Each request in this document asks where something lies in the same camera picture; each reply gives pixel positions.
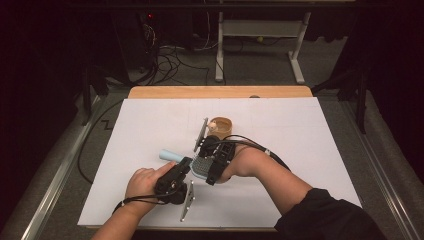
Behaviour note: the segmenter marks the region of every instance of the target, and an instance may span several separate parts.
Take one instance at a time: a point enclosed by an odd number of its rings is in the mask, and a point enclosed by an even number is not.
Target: table
[[[78,225],[102,225],[122,200],[128,179],[137,168],[157,168],[165,163],[158,158],[161,148],[192,156],[194,140],[207,114],[211,118],[229,117],[233,134],[257,140],[307,182],[360,206],[319,103],[309,88],[136,87],[121,108]],[[139,228],[267,231],[280,217],[255,178],[234,177],[215,186],[191,173],[186,179],[194,180],[196,196],[186,220],[179,221],[181,205],[159,206],[142,219]]]

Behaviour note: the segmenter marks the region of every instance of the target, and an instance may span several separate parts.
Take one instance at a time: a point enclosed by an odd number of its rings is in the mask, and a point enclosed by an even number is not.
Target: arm
[[[264,185],[281,214],[300,203],[312,187],[255,148],[237,146],[236,155],[221,179],[231,176],[256,177]]]
[[[128,183],[125,198],[155,194],[156,181],[174,165],[175,162],[169,162],[158,170],[146,168],[137,170]],[[158,200],[146,199],[146,201],[157,202]],[[146,202],[130,202],[120,207],[92,239],[131,239],[140,220],[154,207],[155,204]]]

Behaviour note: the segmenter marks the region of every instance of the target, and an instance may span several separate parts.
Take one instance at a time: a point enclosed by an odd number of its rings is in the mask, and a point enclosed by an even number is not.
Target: white metal stand
[[[297,57],[309,24],[310,16],[310,12],[305,13],[303,21],[224,20],[224,14],[220,12],[215,80],[221,82],[224,79],[224,53],[222,51],[224,36],[296,37],[295,49],[288,52],[288,56],[296,77],[296,82],[298,84],[305,84]]]

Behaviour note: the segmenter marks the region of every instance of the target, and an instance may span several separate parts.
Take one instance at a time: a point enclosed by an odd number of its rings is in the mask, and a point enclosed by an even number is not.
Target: person's right arm
[[[312,189],[264,152],[242,145],[237,146],[236,155],[221,179],[225,181],[233,175],[259,179],[281,214],[299,204]]]

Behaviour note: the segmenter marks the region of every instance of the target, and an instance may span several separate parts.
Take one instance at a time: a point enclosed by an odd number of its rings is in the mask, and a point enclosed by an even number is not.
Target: metal leg
[[[303,23],[299,29],[299,34],[297,35],[297,42],[294,51],[290,51],[288,53],[290,63],[293,69],[294,76],[296,77],[296,82],[298,84],[305,84],[305,79],[303,78],[302,71],[300,69],[299,62],[297,61],[297,56],[299,55],[300,47],[302,46],[303,38],[305,37],[306,29],[308,28],[309,18],[311,17],[311,13],[305,13],[303,18]]]
[[[219,13],[218,19],[218,52],[216,54],[215,66],[215,81],[222,82],[224,80],[224,52],[222,51],[223,31],[222,22],[224,21],[224,14]]]

